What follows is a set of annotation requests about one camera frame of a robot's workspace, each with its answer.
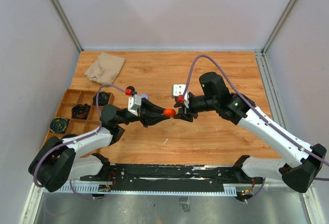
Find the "orange round charging case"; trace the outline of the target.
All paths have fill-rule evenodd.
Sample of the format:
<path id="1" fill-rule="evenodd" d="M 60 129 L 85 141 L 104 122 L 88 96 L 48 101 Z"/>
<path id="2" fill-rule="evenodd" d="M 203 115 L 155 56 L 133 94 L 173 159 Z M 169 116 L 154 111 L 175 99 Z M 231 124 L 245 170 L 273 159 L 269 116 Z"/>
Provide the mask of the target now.
<path id="1" fill-rule="evenodd" d="M 170 118 L 174 118 L 175 115 L 176 115 L 176 111 L 175 111 L 174 109 L 165 109 L 165 110 L 163 111 L 163 114 L 164 114 L 165 116 L 170 117 Z"/>

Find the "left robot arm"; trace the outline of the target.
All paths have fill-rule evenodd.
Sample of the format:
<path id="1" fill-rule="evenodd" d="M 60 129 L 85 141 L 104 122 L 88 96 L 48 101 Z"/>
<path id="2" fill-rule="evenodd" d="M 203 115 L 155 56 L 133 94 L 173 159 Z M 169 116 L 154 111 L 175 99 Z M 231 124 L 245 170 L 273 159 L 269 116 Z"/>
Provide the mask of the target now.
<path id="1" fill-rule="evenodd" d="M 105 105 L 100 126 L 90 132 L 71 138 L 49 138 L 28 168 L 34 184 L 55 192 L 67 181 L 87 175 L 103 181 L 110 175 L 109 166 L 97 156 L 86 157 L 86 154 L 118 142 L 125 132 L 121 124 L 139 121 L 143 127 L 149 127 L 170 118 L 166 109 L 145 98 L 136 102 L 130 98 L 128 104 L 124 109 Z"/>

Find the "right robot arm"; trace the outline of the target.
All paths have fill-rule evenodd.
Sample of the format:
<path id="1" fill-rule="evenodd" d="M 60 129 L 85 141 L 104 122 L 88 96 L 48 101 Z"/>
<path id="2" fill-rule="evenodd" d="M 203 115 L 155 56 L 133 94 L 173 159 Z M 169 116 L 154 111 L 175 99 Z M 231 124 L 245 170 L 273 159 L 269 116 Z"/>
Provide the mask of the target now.
<path id="1" fill-rule="evenodd" d="M 322 168 L 326 148 L 311 145 L 272 121 L 245 95 L 231 93 L 222 76 L 207 72 L 199 78 L 203 95 L 194 96 L 185 84 L 174 84 L 172 96 L 178 108 L 176 119 L 193 122 L 198 114 L 215 111 L 222 119 L 256 135 L 280 156 L 260 159 L 241 156 L 233 169 L 233 177 L 244 183 L 253 177 L 282 180 L 299 193 L 306 193 Z"/>

